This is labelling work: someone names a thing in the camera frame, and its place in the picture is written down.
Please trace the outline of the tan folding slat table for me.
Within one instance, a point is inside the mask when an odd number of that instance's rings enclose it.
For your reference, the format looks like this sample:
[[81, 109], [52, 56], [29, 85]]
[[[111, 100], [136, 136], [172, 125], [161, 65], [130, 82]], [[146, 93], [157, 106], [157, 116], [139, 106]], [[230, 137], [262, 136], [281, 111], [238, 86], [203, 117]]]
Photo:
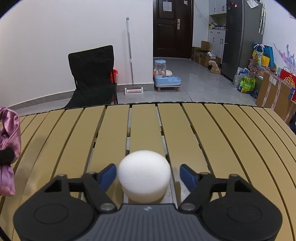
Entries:
[[295, 240], [295, 134], [272, 109], [234, 104], [149, 103], [53, 110], [21, 118], [16, 194], [1, 199], [1, 227], [17, 240], [13, 212], [54, 175], [77, 177], [129, 152], [165, 156], [174, 186], [164, 202], [187, 196], [186, 163], [216, 177], [243, 176], [283, 214], [278, 240]]

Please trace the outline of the pink satin pouch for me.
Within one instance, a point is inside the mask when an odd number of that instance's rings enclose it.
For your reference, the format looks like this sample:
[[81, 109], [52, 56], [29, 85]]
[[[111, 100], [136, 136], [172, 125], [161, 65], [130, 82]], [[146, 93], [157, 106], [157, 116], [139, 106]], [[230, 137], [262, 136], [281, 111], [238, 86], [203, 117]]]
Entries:
[[21, 154], [21, 129], [19, 115], [1, 107], [1, 195], [15, 195], [14, 171], [12, 163]]

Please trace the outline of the red plastic bucket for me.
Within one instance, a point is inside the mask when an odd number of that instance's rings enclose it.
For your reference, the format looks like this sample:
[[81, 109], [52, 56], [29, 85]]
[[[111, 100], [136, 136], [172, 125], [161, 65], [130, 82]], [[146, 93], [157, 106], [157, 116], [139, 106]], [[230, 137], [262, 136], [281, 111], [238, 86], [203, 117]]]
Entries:
[[110, 74], [111, 83], [116, 83], [118, 80], [118, 71], [113, 69], [113, 72]]

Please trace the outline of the blue pet water feeder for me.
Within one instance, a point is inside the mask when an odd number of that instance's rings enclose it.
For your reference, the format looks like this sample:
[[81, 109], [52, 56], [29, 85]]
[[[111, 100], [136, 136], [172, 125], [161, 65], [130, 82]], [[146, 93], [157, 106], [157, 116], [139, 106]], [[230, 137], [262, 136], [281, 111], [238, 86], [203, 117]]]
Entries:
[[167, 62], [164, 59], [156, 59], [154, 61], [155, 67], [153, 71], [154, 86], [157, 92], [162, 89], [175, 89], [177, 92], [181, 91], [181, 79], [175, 76], [171, 70], [167, 70]]

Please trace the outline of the red gift box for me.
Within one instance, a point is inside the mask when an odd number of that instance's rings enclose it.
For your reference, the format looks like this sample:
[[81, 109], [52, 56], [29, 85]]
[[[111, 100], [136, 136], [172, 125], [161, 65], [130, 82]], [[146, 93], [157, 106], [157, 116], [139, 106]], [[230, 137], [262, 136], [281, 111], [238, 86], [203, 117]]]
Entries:
[[296, 102], [296, 88], [295, 88], [295, 75], [292, 73], [287, 72], [284, 69], [281, 69], [280, 71], [280, 79], [285, 81], [288, 85], [292, 87], [289, 95], [289, 99]]

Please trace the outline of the white tape roll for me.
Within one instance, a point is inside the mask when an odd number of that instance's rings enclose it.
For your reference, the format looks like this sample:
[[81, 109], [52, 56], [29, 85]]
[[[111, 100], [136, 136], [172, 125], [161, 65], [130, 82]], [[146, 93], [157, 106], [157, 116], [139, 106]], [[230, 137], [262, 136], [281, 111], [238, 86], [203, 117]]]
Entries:
[[161, 154], [140, 150], [121, 160], [117, 176], [123, 192], [131, 201], [152, 203], [165, 195], [170, 183], [171, 168]]

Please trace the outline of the dark wooden door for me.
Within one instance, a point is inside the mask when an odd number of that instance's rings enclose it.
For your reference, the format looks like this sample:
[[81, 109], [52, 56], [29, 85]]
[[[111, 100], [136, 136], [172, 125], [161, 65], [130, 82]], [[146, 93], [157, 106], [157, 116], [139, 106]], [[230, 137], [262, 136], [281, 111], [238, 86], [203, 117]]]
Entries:
[[193, 1], [153, 1], [153, 56], [191, 58]]

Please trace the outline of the green snack bag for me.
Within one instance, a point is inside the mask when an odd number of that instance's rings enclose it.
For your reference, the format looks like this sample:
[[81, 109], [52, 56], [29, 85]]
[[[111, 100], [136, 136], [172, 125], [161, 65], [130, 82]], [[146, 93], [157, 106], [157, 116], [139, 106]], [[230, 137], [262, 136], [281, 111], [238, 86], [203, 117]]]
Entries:
[[240, 84], [237, 90], [241, 93], [250, 93], [254, 90], [255, 83], [256, 83], [256, 80], [254, 78], [244, 76], [241, 78]]

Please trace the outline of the grey refrigerator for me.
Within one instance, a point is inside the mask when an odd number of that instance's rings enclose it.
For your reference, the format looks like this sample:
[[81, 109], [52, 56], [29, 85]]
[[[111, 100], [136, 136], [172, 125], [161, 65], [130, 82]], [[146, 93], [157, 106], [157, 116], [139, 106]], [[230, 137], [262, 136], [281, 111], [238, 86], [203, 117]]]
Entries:
[[259, 1], [227, 1], [226, 32], [221, 74], [233, 80], [237, 69], [248, 67], [253, 43], [262, 43], [259, 32], [261, 10]]

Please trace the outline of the black folding chair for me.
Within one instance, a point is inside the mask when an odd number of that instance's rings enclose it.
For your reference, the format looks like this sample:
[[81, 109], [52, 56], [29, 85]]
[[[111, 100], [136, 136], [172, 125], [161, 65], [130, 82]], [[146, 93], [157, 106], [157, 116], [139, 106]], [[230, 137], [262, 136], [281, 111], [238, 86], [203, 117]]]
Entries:
[[65, 109], [118, 104], [117, 83], [111, 83], [114, 67], [112, 45], [70, 53], [68, 61], [76, 89]]

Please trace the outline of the brown cardboard box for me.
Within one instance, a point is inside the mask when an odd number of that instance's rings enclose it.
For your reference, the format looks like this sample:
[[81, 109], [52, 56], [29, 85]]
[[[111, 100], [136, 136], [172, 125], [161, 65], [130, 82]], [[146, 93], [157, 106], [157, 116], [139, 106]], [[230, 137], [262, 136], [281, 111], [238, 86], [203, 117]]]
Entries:
[[295, 102], [289, 99], [291, 87], [270, 72], [264, 72], [262, 84], [256, 99], [256, 105], [274, 110], [280, 118], [289, 124], [295, 114]]

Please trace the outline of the purple feather decoration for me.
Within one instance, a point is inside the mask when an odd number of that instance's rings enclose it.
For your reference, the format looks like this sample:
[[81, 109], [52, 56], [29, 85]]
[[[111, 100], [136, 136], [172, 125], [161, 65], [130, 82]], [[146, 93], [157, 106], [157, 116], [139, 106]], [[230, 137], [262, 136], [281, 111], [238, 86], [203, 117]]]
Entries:
[[295, 54], [292, 54], [289, 50], [289, 44], [286, 45], [286, 52], [281, 51], [274, 45], [276, 48], [276, 51], [278, 52], [281, 59], [284, 61], [285, 66], [291, 71], [295, 72]]

